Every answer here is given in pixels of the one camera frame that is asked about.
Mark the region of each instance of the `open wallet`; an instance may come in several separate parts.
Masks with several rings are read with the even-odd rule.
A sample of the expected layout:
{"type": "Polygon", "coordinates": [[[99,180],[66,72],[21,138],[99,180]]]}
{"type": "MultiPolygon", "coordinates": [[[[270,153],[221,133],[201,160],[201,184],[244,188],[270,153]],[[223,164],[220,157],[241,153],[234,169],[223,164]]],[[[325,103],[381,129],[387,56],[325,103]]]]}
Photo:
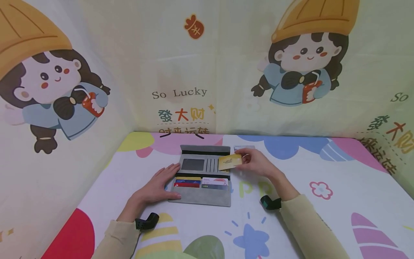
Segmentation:
{"type": "Polygon", "coordinates": [[[181,145],[181,151],[171,187],[181,199],[168,201],[230,207],[230,170],[218,170],[219,158],[229,155],[230,147],[181,145]]]}

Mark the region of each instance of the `blue star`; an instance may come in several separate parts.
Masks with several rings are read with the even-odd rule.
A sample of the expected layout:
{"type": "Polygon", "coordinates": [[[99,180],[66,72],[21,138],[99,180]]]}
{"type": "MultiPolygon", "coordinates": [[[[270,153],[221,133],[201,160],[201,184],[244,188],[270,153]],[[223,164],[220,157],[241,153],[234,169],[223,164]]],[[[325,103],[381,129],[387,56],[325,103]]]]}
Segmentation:
{"type": "Polygon", "coordinates": [[[263,231],[254,230],[249,224],[244,225],[243,235],[233,239],[233,243],[244,248],[245,259],[256,259],[258,256],[269,256],[266,245],[269,235],[263,231]]]}

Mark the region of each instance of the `black wrist strap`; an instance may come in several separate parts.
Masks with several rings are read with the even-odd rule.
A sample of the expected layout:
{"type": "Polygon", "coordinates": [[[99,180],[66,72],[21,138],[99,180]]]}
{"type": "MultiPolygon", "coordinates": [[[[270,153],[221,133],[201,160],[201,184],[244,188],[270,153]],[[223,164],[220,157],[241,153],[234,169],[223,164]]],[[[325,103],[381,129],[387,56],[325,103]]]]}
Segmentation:
{"type": "Polygon", "coordinates": [[[149,230],[155,228],[158,223],[159,216],[158,214],[151,212],[147,220],[142,220],[139,218],[135,219],[135,228],[138,230],[149,230]]]}
{"type": "Polygon", "coordinates": [[[272,199],[268,195],[263,196],[260,199],[260,203],[268,211],[278,210],[282,207],[282,199],[279,198],[279,199],[272,201],[272,199]]]}

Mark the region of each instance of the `printed fabric wall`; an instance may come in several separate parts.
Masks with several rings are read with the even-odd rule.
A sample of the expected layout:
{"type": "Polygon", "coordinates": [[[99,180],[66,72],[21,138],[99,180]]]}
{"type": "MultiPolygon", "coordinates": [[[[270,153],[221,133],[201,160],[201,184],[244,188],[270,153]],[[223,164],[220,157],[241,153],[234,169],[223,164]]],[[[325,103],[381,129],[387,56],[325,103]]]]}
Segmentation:
{"type": "Polygon", "coordinates": [[[357,138],[414,196],[413,1],[79,1],[142,131],[357,138]]]}
{"type": "Polygon", "coordinates": [[[2,259],[40,258],[133,130],[82,16],[72,1],[0,1],[2,259]]]}

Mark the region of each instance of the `gold card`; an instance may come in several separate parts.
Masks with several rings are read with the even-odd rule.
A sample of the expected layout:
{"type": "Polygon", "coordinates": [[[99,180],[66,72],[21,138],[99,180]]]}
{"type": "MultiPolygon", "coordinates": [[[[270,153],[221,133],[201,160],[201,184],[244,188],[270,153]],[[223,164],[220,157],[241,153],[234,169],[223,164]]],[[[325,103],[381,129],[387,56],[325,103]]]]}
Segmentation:
{"type": "Polygon", "coordinates": [[[225,157],[219,158],[219,170],[226,170],[230,168],[234,168],[237,165],[241,165],[241,155],[240,154],[232,154],[227,155],[225,157]]]}

